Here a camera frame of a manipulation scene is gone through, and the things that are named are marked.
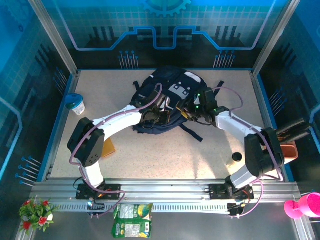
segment backpack strap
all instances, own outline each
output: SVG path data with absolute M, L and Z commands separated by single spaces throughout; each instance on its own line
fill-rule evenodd
M 224 81 L 220 81 L 219 84 L 216 87 L 217 88 L 221 88 L 224 83 L 225 83 Z M 217 96 L 219 91 L 220 91 L 220 89 L 214 90 L 214 92 L 213 92 L 214 96 Z
M 140 90 L 140 86 L 139 86 L 139 83 L 138 81 L 134 81 L 133 84 L 135 86 L 135 90 L 139 91 Z
M 187 128 L 185 125 L 181 124 L 179 125 L 179 127 L 183 130 L 186 131 L 188 134 L 190 134 L 192 137 L 194 137 L 195 139 L 197 139 L 200 143 L 203 141 L 203 138 L 200 137 L 198 134 L 196 134 L 194 131 L 192 131 L 191 129 Z

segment robotic arm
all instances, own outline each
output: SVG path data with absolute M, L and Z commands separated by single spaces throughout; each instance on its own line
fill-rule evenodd
M 131 103 L 123 110 L 110 116 L 121 112 L 126 113 L 146 105 L 150 103 L 151 99 L 154 99 L 156 93 L 157 92 L 151 94 L 144 102 Z M 105 124 L 100 125 L 92 132 L 90 137 L 83 142 L 75 154 L 75 157 L 79 160 L 86 179 L 94 188 L 103 190 L 103 186 L 105 185 L 105 180 L 99 166 L 104 141 L 113 134 L 145 120 L 154 118 L 162 122 L 169 121 L 168 115 L 166 111 L 164 111 L 169 100 L 167 96 L 161 94 L 157 101 L 148 108 L 116 116 Z M 284 156 L 275 130 L 272 128 L 262 129 L 261 127 L 253 126 L 241 120 L 232 112 L 230 113 L 230 110 L 226 107 L 218 107 L 215 94 L 211 88 L 199 90 L 193 99 L 180 101 L 176 108 L 179 109 L 181 114 L 188 120 L 197 122 L 198 119 L 204 118 L 207 123 L 232 134 L 244 145 L 245 166 L 225 180 L 226 183 L 223 188 L 229 197 L 239 192 L 240 189 L 248 186 L 257 178 L 262 177 L 267 172 L 284 164 Z M 73 152 L 80 140 L 90 129 L 108 119 L 110 116 L 93 121 L 87 118 L 81 119 L 67 144 L 69 150 Z M 254 130 L 265 137 L 268 146 L 272 150 L 277 166 L 274 164 L 268 150 L 265 149 L 266 146 L 261 137 Z

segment cable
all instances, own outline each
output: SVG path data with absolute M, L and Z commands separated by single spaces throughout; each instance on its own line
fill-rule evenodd
M 264 195 L 265 189 L 264 189 L 264 185 L 263 185 L 263 183 L 262 183 L 261 181 L 256 181 L 256 182 L 261 185 L 261 195 L 260 195 L 258 201 L 256 202 L 256 204 L 255 204 L 255 205 L 253 206 L 253 208 L 251 208 L 248 212 L 243 213 L 243 214 L 241 214 L 241 215 L 237 215 L 237 216 L 231 216 L 231 218 L 241 218 L 241 217 L 244 217 L 244 216 L 248 215 L 249 213 L 251 213 L 253 210 L 255 210 L 256 207 L 259 205 L 259 203 L 260 203 L 260 201 L 261 201 L 261 199 L 262 199 L 262 196 Z
M 154 88 L 154 89 L 156 90 L 158 87 L 160 87 L 160 90 L 159 90 L 158 94 L 157 94 L 156 97 L 155 97 L 151 102 L 149 102 L 147 105 L 142 106 L 142 107 L 139 107 L 139 108 L 136 108 L 136 109 L 132 109 L 132 110 L 129 110 L 129 111 L 118 112 L 118 113 L 116 113 L 116 114 L 114 114 L 114 115 L 111 115 L 111 116 L 107 117 L 105 120 L 99 122 L 97 125 L 95 125 L 93 128 L 91 128 L 91 129 L 83 136 L 83 138 L 79 141 L 78 145 L 75 147 L 74 151 L 73 151 L 72 154 L 71 154 L 71 157 L 70 157 L 70 159 L 69 159 L 69 163 L 70 163 L 71 165 L 75 165 L 75 166 L 78 166 L 78 167 L 79 167 L 79 170 L 80 170 L 81 176 L 83 177 L 83 180 L 85 181 L 85 183 L 86 183 L 90 188 L 92 188 L 92 189 L 95 190 L 96 192 L 102 193 L 102 194 L 123 194 L 122 197 L 119 199 L 119 201 L 116 202 L 116 203 L 113 205 L 113 207 L 111 207 L 109 210 L 105 211 L 104 213 L 100 214 L 99 217 L 101 217 L 101 216 L 109 213 L 111 210 L 113 210 L 113 209 L 125 198 L 126 192 L 123 191 L 123 190 L 118 190 L 118 191 L 104 191 L 104 190 L 100 190 L 100 189 L 95 188 L 95 187 L 92 186 L 91 183 L 87 180 L 86 175 L 85 175 L 85 173 L 84 173 L 84 171 L 83 171 L 83 168 L 82 168 L 81 164 L 78 163 L 78 162 L 73 162 L 73 159 L 75 158 L 75 155 L 77 154 L 77 152 L 78 152 L 79 148 L 81 147 L 81 145 L 84 143 L 84 141 L 87 139 L 87 137 L 89 137 L 89 135 L 90 135 L 94 130 L 96 130 L 96 129 L 99 128 L 100 126 L 106 124 L 108 121 L 110 121 L 110 120 L 112 120 L 112 119 L 114 119 L 114 118 L 116 118 L 116 117 L 119 117 L 119 116 L 122 116 L 122 115 L 126 115 L 126 114 L 130 114 L 130 113 L 137 113 L 137 112 L 139 112 L 140 110 L 146 109 L 146 108 L 148 108 L 149 106 L 151 106 L 152 104 L 154 104 L 154 103 L 158 100 L 158 98 L 160 97 L 161 92 L 162 92 L 162 89 L 163 89 L 161 83 L 157 83 L 157 84 L 155 85 L 155 88 Z
M 278 174 L 278 178 L 277 178 L 277 177 L 270 176 L 270 175 L 267 175 L 267 177 L 271 177 L 271 178 L 273 178 L 273 179 L 275 179 L 275 180 L 277 180 L 277 181 L 283 182 L 284 177 L 283 177 L 282 173 L 280 172 L 280 167 L 279 167 L 279 165 L 278 165 L 278 163 L 277 163 L 277 161 L 276 161 L 275 155 L 274 155 L 274 153 L 272 152 L 271 147 L 270 147 L 269 143 L 267 142 L 265 136 L 263 136 L 255 127 L 247 124 L 246 122 L 240 120 L 240 119 L 237 118 L 237 117 L 232 116 L 232 112 L 233 112 L 233 111 L 239 110 L 239 109 L 241 109 L 241 108 L 244 106 L 244 100 L 243 100 L 243 98 L 240 96 L 239 93 L 237 93 L 235 90 L 233 90 L 233 89 L 231 89 L 231 88 L 224 87 L 224 86 L 218 86 L 218 87 L 212 88 L 212 90 L 216 90 L 216 89 L 226 89 L 226 90 L 229 90 L 229 91 L 233 92 L 234 94 L 236 94 L 236 95 L 239 97 L 239 99 L 240 99 L 240 101 L 241 101 L 241 106 L 239 106 L 239 107 L 234 107 L 234 108 L 232 108 L 232 109 L 229 111 L 229 116 L 230 116 L 230 118 L 236 120 L 237 122 L 239 122 L 240 124 L 246 126 L 247 128 L 252 129 L 254 132 L 256 132 L 256 133 L 258 134 L 258 136 L 262 139 L 264 145 L 266 146 L 266 149 L 267 149 L 267 151 L 268 151 L 268 153 L 269 153 L 269 155 L 270 155 L 270 157 L 271 157 L 271 160 L 272 160 L 272 162 L 273 162 L 274 168 L 276 169 L 276 172 L 277 172 L 277 174 Z M 264 185 L 263 185 L 263 183 L 262 183 L 261 181 L 259 181 L 259 178 L 256 179 L 256 180 L 254 180 L 251 184 L 254 184 L 254 183 L 259 183 L 259 184 L 261 185 L 261 195 L 260 195 L 258 201 L 257 201 L 256 204 L 254 205 L 254 207 L 253 207 L 251 210 L 249 210 L 248 212 L 243 213 L 243 214 L 241 214 L 241 215 L 239 215 L 239 216 L 233 216 L 233 217 L 238 217 L 238 218 L 244 217 L 244 216 L 248 215 L 249 213 L 251 213 L 251 212 L 252 212 L 254 209 L 256 209 L 256 207 L 259 205 L 259 203 L 260 203 L 260 201 L 261 201 L 261 199 L 262 199 L 262 197 L 263 197 L 263 195 L 264 195 Z
M 248 197 L 248 200 L 249 200 L 248 204 L 249 204 L 249 203 L 250 203 L 250 196 L 249 196 L 249 194 L 247 193 L 246 190 L 242 190 L 242 192 L 244 192 L 244 194 Z
M 269 143 L 267 142 L 265 136 L 263 136 L 263 135 L 261 134 L 261 132 L 259 132 L 259 131 L 258 131 L 256 128 L 254 128 L 253 126 L 249 125 L 248 123 L 242 121 L 241 119 L 239 119 L 239 118 L 237 118 L 237 117 L 232 116 L 232 112 L 233 112 L 233 111 L 239 110 L 239 109 L 241 109 L 241 108 L 244 106 L 244 100 L 243 100 L 243 98 L 242 98 L 242 97 L 240 96 L 240 94 L 237 93 L 235 90 L 233 90 L 233 89 L 231 89 L 231 88 L 228 88 L 228 87 L 218 86 L 218 87 L 212 88 L 212 90 L 215 90 L 215 89 L 226 89 L 226 90 L 229 90 L 229 91 L 233 92 L 234 94 L 236 94 L 236 95 L 239 97 L 239 99 L 240 99 L 240 101 L 241 101 L 241 106 L 239 106 L 239 107 L 234 107 L 234 108 L 232 108 L 232 109 L 229 111 L 229 116 L 230 116 L 230 118 L 236 120 L 237 122 L 239 122 L 240 124 L 246 126 L 247 128 L 252 129 L 254 132 L 256 132 L 256 133 L 258 134 L 258 136 L 262 139 L 264 145 L 266 146 L 266 149 L 268 150 L 268 153 L 269 153 L 269 155 L 270 155 L 270 157 L 271 157 L 271 160 L 272 160 L 272 162 L 273 162 L 274 168 L 275 168 L 276 171 L 277 171 L 278 178 L 275 178 L 275 179 L 278 180 L 278 181 L 280 181 L 280 182 L 283 182 L 284 177 L 283 177 L 282 173 L 280 172 L 280 167 L 279 167 L 279 165 L 278 165 L 278 163 L 277 163 L 277 161 L 276 161 L 275 155 L 274 155 L 274 153 L 272 152 L 271 147 L 270 147 Z
M 96 197 L 93 198 L 93 203 L 94 203 L 95 205 L 104 206 L 104 207 L 105 207 L 105 205 L 104 205 L 103 203 L 97 203 L 97 202 L 96 202 Z
M 209 123 L 204 123 L 204 122 L 201 122 L 201 121 L 198 121 L 198 120 L 195 120 L 195 122 L 197 124 L 201 124 L 201 125 L 204 125 L 204 126 L 211 126 L 211 124 L 209 124 Z
M 80 179 L 82 179 L 83 178 L 83 176 L 81 176 L 81 177 L 78 177 L 75 181 L 74 181 L 74 183 L 73 183 L 73 188 L 75 189 L 75 190 L 78 190 L 77 188 L 75 188 L 75 184 L 76 184 L 76 182 L 78 182 Z

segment gear logo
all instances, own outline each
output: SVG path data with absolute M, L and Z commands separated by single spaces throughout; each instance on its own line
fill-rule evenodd
M 162 15 L 173 17 L 174 14 L 180 14 L 181 10 L 186 10 L 186 5 L 190 4 L 190 0 L 141 0 L 145 10 L 157 17 Z

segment navy backpack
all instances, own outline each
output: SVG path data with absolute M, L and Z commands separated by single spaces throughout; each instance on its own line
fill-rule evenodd
M 169 110 L 170 114 L 169 122 L 167 124 L 158 124 L 153 121 L 145 121 L 134 125 L 133 130 L 139 134 L 158 135 L 179 126 L 199 142 L 202 142 L 203 139 L 200 136 L 183 125 L 188 120 L 176 109 L 176 105 L 180 100 L 193 98 L 198 89 L 206 88 L 207 84 L 205 81 L 194 73 L 179 67 L 160 67 L 143 82 L 141 87 L 139 87 L 137 81 L 133 83 L 137 92 L 133 95 L 131 101 L 139 102 L 148 97 L 154 91 L 157 83 L 162 84 L 162 93 L 170 97 L 170 103 L 166 107 L 166 110 Z

